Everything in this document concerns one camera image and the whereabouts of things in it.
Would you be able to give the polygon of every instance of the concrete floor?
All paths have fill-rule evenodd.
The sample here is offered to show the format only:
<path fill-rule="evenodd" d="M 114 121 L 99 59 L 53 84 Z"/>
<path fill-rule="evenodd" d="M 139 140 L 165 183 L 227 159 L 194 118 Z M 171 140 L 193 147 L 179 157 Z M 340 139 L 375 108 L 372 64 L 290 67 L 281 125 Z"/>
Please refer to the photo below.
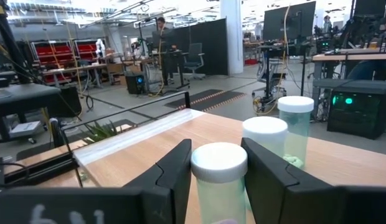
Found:
<path fill-rule="evenodd" d="M 306 67 L 306 75 L 313 72 L 313 64 L 308 64 Z M 249 66 L 244 68 L 244 72 L 241 74 L 233 75 L 232 77 L 225 76 L 211 76 L 205 80 L 193 80 L 191 81 L 191 88 L 189 92 L 191 95 L 208 90 L 233 90 L 242 93 L 247 93 L 247 96 L 239 98 L 229 104 L 223 105 L 208 113 L 216 114 L 233 119 L 245 120 L 255 116 L 255 112 L 252 106 L 251 93 L 257 88 L 264 88 L 263 83 L 256 82 L 257 66 Z M 288 95 L 299 95 L 301 84 L 301 72 L 302 65 L 300 63 L 290 61 L 289 65 L 292 74 L 287 76 L 287 79 L 283 82 L 283 86 L 287 89 Z M 306 96 L 311 96 L 312 84 L 311 80 L 307 80 L 304 84 L 304 90 Z M 81 115 L 83 120 L 95 118 L 97 116 L 114 113 L 122 108 L 129 108 L 134 105 L 145 103 L 153 100 L 148 96 L 131 96 L 128 94 L 124 86 L 107 86 L 103 89 L 95 89 L 90 91 L 92 97 L 98 99 L 95 100 L 95 108 L 91 112 L 86 113 L 85 101 L 82 102 L 84 113 Z M 172 111 L 172 108 L 164 106 L 167 102 L 174 101 L 177 98 L 168 99 L 158 103 L 136 109 L 132 112 L 119 114 L 114 117 L 107 118 L 103 122 L 108 123 L 108 120 L 118 121 L 121 119 L 128 119 L 134 123 L 142 123 L 148 121 L 152 117 L 161 116 L 162 114 Z M 278 111 L 274 110 L 270 115 L 277 115 Z M 311 137 L 319 138 L 327 141 L 336 142 L 348 146 L 358 147 L 370 151 L 380 152 L 386 154 L 386 133 L 384 133 L 378 140 L 370 140 L 357 136 L 351 136 L 342 133 L 330 133 L 326 131 L 326 123 L 314 123 L 311 125 Z M 38 133 L 36 136 L 36 144 L 44 144 L 49 142 L 49 134 L 45 132 Z M 0 157 L 12 156 L 15 157 L 20 151 L 32 147 L 31 144 L 26 141 L 14 141 L 5 144 L 0 144 Z"/>

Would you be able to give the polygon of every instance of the green plant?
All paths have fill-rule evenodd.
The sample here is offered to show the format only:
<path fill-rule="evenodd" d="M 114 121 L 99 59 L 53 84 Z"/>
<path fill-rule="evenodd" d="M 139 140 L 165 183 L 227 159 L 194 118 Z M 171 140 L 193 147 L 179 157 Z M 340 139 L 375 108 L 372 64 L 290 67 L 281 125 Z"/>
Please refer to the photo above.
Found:
<path fill-rule="evenodd" d="M 117 131 L 117 128 L 111 121 L 110 124 L 104 125 L 100 125 L 95 121 L 94 125 L 87 125 L 87 128 L 88 131 L 82 131 L 84 135 L 82 141 L 84 141 L 86 144 L 93 144 L 123 132 L 123 128 L 121 126 L 119 127 L 120 131 Z"/>

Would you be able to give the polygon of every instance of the translucent container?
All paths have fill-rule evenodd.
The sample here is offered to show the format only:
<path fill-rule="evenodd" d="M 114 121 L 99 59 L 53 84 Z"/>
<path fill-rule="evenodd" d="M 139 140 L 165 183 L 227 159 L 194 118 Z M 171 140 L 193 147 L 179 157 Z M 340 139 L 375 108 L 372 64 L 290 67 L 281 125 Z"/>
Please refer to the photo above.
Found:
<path fill-rule="evenodd" d="M 279 118 L 261 116 L 243 122 L 243 138 L 250 138 L 276 155 L 285 154 L 287 123 Z"/>
<path fill-rule="evenodd" d="M 305 167 L 313 106 L 313 100 L 305 96 L 285 96 L 278 100 L 279 118 L 288 125 L 283 158 L 300 169 Z"/>
<path fill-rule="evenodd" d="M 227 142 L 206 144 L 193 151 L 191 166 L 197 178 L 201 223 L 245 224 L 246 151 Z"/>

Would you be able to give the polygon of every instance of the black partition panel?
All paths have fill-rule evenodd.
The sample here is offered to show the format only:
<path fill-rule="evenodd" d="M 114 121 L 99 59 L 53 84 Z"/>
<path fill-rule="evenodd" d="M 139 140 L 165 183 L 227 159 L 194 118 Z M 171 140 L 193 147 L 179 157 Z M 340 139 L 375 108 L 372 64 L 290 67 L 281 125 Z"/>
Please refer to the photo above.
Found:
<path fill-rule="evenodd" d="M 206 75 L 228 75 L 226 19 L 177 28 L 178 49 L 189 51 L 190 43 L 202 43 L 204 66 L 196 72 Z"/>

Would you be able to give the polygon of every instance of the floor mat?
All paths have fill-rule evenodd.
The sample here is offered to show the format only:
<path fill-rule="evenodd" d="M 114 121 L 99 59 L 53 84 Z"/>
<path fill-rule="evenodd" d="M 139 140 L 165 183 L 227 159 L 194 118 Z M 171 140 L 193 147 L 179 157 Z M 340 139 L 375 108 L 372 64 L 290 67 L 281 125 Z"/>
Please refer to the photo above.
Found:
<path fill-rule="evenodd" d="M 191 96 L 191 108 L 206 112 L 237 100 L 245 95 L 245 93 L 236 91 L 207 90 Z M 176 100 L 166 104 L 166 106 L 183 109 L 185 107 L 184 102 L 184 99 Z"/>
<path fill-rule="evenodd" d="M 135 123 L 133 123 L 132 121 L 127 120 L 127 119 L 122 119 L 120 121 L 113 122 L 113 124 L 116 127 L 124 125 L 124 124 L 128 124 L 130 126 L 136 125 Z M 82 133 L 78 133 L 78 134 L 74 134 L 74 135 L 69 136 L 68 141 L 69 142 L 75 142 L 75 141 L 81 140 L 82 138 L 84 138 Z M 17 153 L 16 159 L 18 161 L 21 159 L 26 159 L 28 157 L 43 153 L 45 151 L 49 151 L 53 148 L 54 148 L 53 142 L 51 144 L 48 142 L 48 143 L 42 144 L 40 146 L 35 146 L 35 147 L 32 146 L 30 149 L 26 149 L 26 150 L 23 150 L 23 151 Z"/>

